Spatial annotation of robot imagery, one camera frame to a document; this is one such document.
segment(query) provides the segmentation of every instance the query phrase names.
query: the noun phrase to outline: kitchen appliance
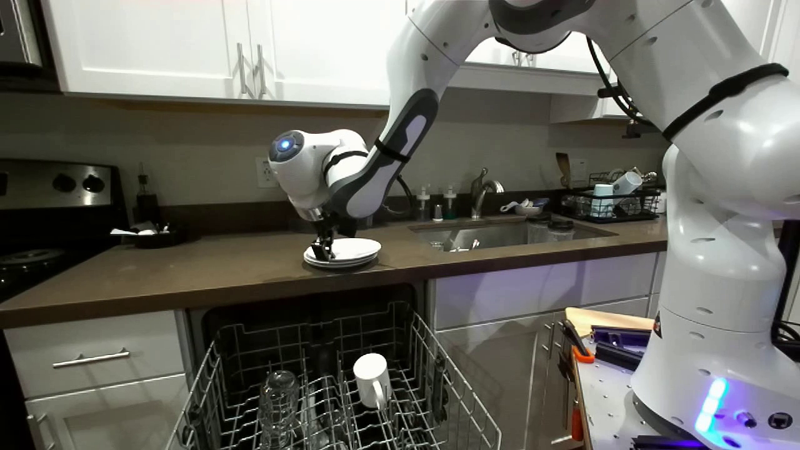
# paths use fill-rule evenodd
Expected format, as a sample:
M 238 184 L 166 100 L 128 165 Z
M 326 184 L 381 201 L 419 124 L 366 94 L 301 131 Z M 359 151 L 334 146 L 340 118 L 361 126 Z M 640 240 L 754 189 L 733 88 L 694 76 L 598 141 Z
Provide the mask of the kitchen appliance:
M 378 306 L 379 298 L 373 298 L 373 305 L 361 309 L 361 305 L 353 305 L 356 295 L 348 291 L 345 306 L 349 313 L 326 314 L 321 309 L 334 295 L 321 298 L 326 305 L 306 303 L 313 309 L 319 306 L 310 314 L 313 319 L 285 319 L 286 314 L 275 306 L 254 314 L 249 306 L 256 305 L 244 305 L 240 313 L 226 306 L 220 313 L 223 316 L 210 314 L 210 321 L 220 319 L 220 326 L 211 325 L 215 336 L 201 354 L 166 450 L 254 450 L 270 446 L 265 440 L 275 435 L 280 446 L 503 446 L 496 421 L 408 303 Z M 251 321 L 265 314 L 280 325 Z M 379 351 L 386 361 L 378 369 L 384 376 L 365 375 L 369 385 L 373 379 L 381 385 L 384 405 L 378 409 L 375 403 L 361 403 L 361 371 L 354 371 L 354 361 L 365 351 Z M 265 405 L 260 390 L 273 371 L 293 375 L 293 388 L 285 390 L 294 395 L 293 406 L 283 406 L 285 391 L 273 395 L 273 403 L 266 395 Z M 275 431 L 280 420 L 261 420 L 261 409 L 280 409 L 296 424 Z
M 106 249 L 125 223 L 109 165 L 0 159 L 0 303 Z M 30 446 L 25 403 L 0 335 L 0 446 Z
M 0 61 L 43 64 L 31 8 L 28 0 L 0 0 Z

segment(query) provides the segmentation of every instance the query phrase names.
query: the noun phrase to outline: cabinet handle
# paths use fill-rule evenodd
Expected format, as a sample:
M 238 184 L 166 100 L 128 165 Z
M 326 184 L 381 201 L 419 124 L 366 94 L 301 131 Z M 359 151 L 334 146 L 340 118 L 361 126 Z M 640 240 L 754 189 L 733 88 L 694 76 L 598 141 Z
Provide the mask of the cabinet handle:
M 78 365 L 96 365 L 96 361 L 128 359 L 128 356 L 129 356 L 129 351 L 121 348 L 120 351 L 109 351 L 109 354 L 94 354 L 94 356 L 78 354 L 75 359 L 60 359 L 60 361 L 51 361 L 51 369 L 78 366 Z
M 251 90 L 249 90 L 249 81 L 246 81 L 246 56 L 244 56 L 241 43 L 235 43 L 235 53 L 238 53 L 235 69 L 240 71 L 241 91 L 246 98 L 254 98 Z
M 256 98 L 265 98 L 266 94 L 266 59 L 265 59 L 265 53 L 261 46 L 256 44 L 256 64 L 254 64 L 254 71 L 256 71 Z

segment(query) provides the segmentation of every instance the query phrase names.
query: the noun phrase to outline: dish rack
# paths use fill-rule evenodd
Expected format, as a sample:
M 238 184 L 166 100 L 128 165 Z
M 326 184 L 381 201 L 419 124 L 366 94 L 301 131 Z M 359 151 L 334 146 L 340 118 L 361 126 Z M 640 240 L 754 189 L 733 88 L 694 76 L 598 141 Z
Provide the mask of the dish rack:
M 390 399 L 359 405 L 353 361 L 390 361 Z M 500 450 L 503 431 L 429 326 L 404 303 L 379 313 L 246 329 L 226 325 L 208 348 L 166 450 L 273 450 L 260 388 L 296 376 L 296 426 L 280 450 Z
M 653 219 L 650 211 L 658 191 L 631 191 L 631 194 L 591 194 L 591 189 L 569 189 L 559 200 L 559 215 L 585 219 L 585 223 L 631 223 Z

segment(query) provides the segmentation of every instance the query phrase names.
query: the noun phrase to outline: white cup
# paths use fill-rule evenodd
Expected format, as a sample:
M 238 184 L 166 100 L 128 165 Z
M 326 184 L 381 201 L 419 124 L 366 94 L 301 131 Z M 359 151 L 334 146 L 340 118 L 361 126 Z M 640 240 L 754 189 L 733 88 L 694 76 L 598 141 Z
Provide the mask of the white cup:
M 638 189 L 640 184 L 643 184 L 643 174 L 634 173 L 634 169 L 626 169 L 626 173 L 621 173 L 621 174 L 614 180 L 616 194 L 629 194 L 629 191 Z
M 353 375 L 356 396 L 365 406 L 384 406 L 391 396 L 390 365 L 379 351 L 365 351 L 354 359 Z
M 606 183 L 594 184 L 594 191 L 591 191 L 594 200 L 591 200 L 591 209 L 589 209 L 591 216 L 611 216 L 614 200 L 610 194 L 614 194 L 614 184 L 606 184 Z

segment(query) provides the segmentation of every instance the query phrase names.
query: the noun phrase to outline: wall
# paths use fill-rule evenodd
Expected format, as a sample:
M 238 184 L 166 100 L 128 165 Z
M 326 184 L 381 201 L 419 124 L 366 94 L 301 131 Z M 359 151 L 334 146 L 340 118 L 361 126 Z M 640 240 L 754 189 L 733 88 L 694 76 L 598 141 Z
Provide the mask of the wall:
M 280 200 L 275 183 L 256 183 L 254 159 L 286 126 L 354 126 L 369 141 L 378 119 L 275 114 L 240 106 L 156 106 L 140 101 L 0 94 L 0 156 L 91 159 L 121 169 L 128 196 L 140 168 L 163 204 Z M 660 165 L 654 134 L 619 140 L 621 124 L 548 124 L 550 98 L 451 90 L 440 119 L 404 168 L 413 188 L 466 189 L 483 168 L 506 189 L 558 188 L 553 151 L 568 150 L 586 169 Z

